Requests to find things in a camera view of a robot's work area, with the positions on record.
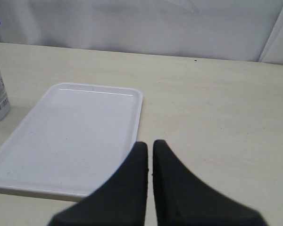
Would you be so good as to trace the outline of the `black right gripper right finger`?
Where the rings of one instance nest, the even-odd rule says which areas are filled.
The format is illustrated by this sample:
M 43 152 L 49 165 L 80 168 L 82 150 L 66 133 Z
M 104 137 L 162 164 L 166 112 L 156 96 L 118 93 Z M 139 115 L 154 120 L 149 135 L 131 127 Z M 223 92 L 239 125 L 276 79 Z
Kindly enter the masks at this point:
M 153 192 L 159 226 L 266 226 L 261 214 L 195 176 L 165 140 L 153 144 Z

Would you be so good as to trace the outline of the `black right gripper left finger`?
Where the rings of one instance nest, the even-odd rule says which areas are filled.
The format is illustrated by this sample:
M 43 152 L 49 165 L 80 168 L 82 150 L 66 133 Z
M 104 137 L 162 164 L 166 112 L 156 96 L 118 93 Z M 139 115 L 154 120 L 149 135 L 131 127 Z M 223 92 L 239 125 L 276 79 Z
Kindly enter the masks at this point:
M 142 226 L 148 196 L 148 147 L 136 142 L 101 187 L 55 214 L 50 226 Z

